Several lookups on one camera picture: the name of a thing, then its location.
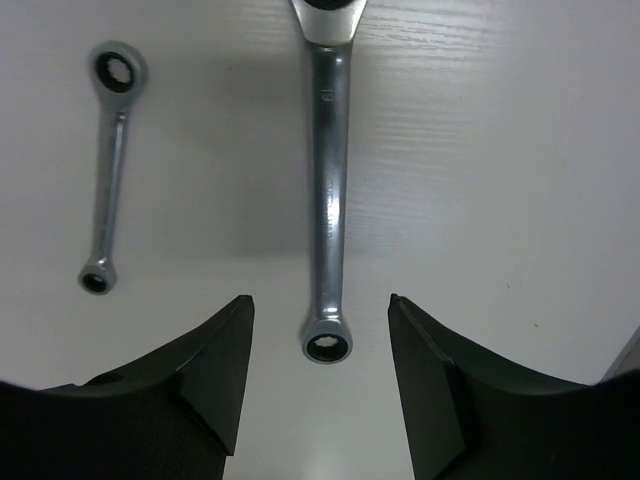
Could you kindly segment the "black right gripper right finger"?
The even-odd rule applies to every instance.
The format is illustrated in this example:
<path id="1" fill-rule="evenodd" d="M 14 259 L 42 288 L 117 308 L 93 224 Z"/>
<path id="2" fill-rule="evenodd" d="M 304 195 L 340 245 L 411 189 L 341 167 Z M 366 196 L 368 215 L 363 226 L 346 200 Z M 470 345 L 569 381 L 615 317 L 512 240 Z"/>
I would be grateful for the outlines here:
<path id="1" fill-rule="evenodd" d="M 546 375 L 397 294 L 388 325 L 415 478 L 638 478 L 638 371 L 593 385 Z"/>

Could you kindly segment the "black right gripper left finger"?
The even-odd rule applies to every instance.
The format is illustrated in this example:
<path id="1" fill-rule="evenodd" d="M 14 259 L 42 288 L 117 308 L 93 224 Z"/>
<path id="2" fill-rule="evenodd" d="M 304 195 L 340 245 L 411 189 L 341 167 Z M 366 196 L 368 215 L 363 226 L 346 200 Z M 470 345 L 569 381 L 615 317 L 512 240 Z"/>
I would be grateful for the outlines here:
<path id="1" fill-rule="evenodd" d="M 221 479 L 254 326 L 240 295 L 200 326 L 83 385 L 1 385 L 4 479 Z"/>

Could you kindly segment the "short silver wrench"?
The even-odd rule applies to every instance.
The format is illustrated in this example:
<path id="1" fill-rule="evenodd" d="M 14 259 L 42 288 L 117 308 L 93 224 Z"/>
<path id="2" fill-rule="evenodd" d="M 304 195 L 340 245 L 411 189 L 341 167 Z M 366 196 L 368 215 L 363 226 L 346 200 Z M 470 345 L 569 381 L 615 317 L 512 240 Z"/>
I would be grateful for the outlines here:
<path id="1" fill-rule="evenodd" d="M 88 71 L 100 107 L 97 175 L 90 254 L 78 282 L 90 294 L 106 295 L 117 282 L 113 244 L 128 124 L 148 83 L 149 70 L 139 50 L 109 40 L 92 49 Z"/>

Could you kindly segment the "long silver ratchet wrench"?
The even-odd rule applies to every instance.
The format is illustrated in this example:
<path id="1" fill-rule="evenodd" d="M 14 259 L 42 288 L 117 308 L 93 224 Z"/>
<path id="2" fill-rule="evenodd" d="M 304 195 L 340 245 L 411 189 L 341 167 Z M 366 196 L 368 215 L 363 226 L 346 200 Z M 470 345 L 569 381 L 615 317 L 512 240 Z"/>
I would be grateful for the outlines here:
<path id="1" fill-rule="evenodd" d="M 309 94 L 312 300 L 301 347 L 312 362 L 344 361 L 353 340 L 343 313 L 350 80 L 366 1 L 293 1 Z"/>

